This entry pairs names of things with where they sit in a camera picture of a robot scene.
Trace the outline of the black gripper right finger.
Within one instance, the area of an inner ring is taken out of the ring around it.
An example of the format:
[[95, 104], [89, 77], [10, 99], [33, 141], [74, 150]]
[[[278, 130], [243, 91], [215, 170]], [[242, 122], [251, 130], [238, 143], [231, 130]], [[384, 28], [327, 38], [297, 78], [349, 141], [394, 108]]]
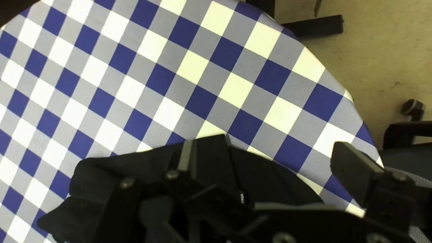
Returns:
[[365, 209], [366, 240], [411, 243], [409, 228], [416, 223], [419, 197], [408, 176], [384, 169], [346, 142], [334, 145], [331, 172]]

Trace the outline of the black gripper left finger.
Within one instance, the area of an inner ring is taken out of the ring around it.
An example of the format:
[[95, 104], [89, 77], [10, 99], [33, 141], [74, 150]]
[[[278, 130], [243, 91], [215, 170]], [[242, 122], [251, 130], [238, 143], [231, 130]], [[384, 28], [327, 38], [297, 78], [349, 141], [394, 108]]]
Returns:
[[223, 135], [112, 157], [107, 243], [253, 243], [249, 165]]

